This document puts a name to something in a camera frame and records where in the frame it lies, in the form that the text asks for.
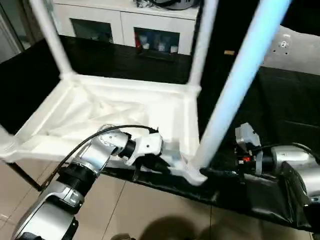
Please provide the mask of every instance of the white pipe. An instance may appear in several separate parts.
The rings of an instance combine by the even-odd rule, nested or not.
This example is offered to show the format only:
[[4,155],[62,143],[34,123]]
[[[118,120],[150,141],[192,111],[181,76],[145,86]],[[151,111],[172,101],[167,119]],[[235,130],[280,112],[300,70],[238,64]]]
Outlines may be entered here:
[[211,34],[214,28],[218,2],[219,0],[204,1],[199,34],[195,45],[192,67],[188,80],[189,85],[200,85],[210,45]]
[[207,167],[215,156],[291,0],[260,0],[248,32],[207,124],[192,165]]
[[0,160],[4,160],[6,162],[14,162],[17,160],[17,147],[18,144],[15,136],[9,134],[0,125]]
[[49,17],[48,10],[44,5],[44,0],[30,0],[32,10],[39,23],[39,26],[44,34],[46,42],[48,43],[55,63],[57,64],[60,74],[69,74],[73,70],[69,63],[68,57],[60,42],[57,30]]

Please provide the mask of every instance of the floor tile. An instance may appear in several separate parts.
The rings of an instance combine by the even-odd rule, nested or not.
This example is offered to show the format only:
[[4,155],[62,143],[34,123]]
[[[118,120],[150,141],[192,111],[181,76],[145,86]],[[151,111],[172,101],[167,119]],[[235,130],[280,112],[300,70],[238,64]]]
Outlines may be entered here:
[[211,240],[310,240],[310,234],[213,207],[210,238]]
[[260,220],[230,210],[212,207],[211,240],[260,240]]
[[6,221],[0,220],[0,230],[5,225]]
[[291,227],[261,221],[262,240],[310,240],[310,233]]
[[101,240],[116,207],[125,181],[101,175],[85,197],[75,218],[79,227],[74,240]]
[[[49,162],[40,160],[22,160],[18,164],[33,179],[43,173]],[[31,189],[31,186],[17,175],[6,164],[0,162],[0,219],[7,220],[22,199]]]
[[103,240],[118,234],[137,240],[183,240],[209,225],[210,206],[126,182]]
[[11,240],[12,234],[15,230],[15,225],[8,222],[0,229],[0,239],[1,240]]
[[[53,172],[53,170],[58,165],[58,162],[50,162],[49,166],[45,169],[42,175],[39,177],[38,182],[43,183],[43,181]],[[20,202],[18,207],[14,210],[10,218],[8,219],[10,224],[17,224],[20,218],[25,214],[29,207],[37,200],[40,193],[31,188],[23,200]]]

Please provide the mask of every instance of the black table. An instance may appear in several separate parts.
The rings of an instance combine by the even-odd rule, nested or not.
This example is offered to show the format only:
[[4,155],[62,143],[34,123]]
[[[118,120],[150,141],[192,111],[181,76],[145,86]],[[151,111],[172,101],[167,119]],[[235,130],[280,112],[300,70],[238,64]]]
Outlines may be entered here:
[[[191,57],[177,55],[173,62],[144,58],[134,47],[61,37],[72,68],[84,75],[185,84]],[[202,79],[198,98],[199,132],[208,119],[228,76],[234,56],[224,55]],[[59,82],[59,71],[43,40],[0,64],[2,112],[0,124],[15,134]],[[242,103],[211,167],[235,168],[234,129],[249,122],[263,144],[299,142],[320,153],[320,77],[261,68]],[[134,171],[106,168],[104,174],[127,181]],[[310,232],[301,206],[285,179],[249,177],[246,185],[234,179],[211,177],[200,187],[183,178],[141,172],[137,184],[212,204],[242,214]]]

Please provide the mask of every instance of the cabinet door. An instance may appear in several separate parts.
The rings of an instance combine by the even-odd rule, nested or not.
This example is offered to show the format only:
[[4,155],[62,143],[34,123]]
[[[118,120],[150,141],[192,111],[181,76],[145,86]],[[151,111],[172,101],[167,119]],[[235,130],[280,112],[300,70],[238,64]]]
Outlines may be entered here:
[[124,44],[119,11],[63,4],[54,8],[60,21],[59,34]]
[[139,41],[161,52],[191,52],[194,20],[121,12],[121,21],[125,45],[136,47]]

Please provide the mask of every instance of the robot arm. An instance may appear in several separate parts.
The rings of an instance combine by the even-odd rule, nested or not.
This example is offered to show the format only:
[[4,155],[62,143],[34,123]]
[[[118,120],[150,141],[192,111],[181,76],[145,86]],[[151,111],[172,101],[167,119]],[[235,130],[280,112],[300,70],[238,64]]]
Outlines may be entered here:
[[312,151],[299,143],[261,146],[248,123],[235,129],[239,174],[284,175],[302,207],[320,205],[320,165]]
[[78,228],[75,214],[110,156],[124,157],[125,163],[132,165],[146,154],[159,155],[162,146],[158,132],[135,140],[118,129],[96,136],[80,149],[68,166],[60,168],[59,177],[45,188],[21,218],[12,239],[71,240]]

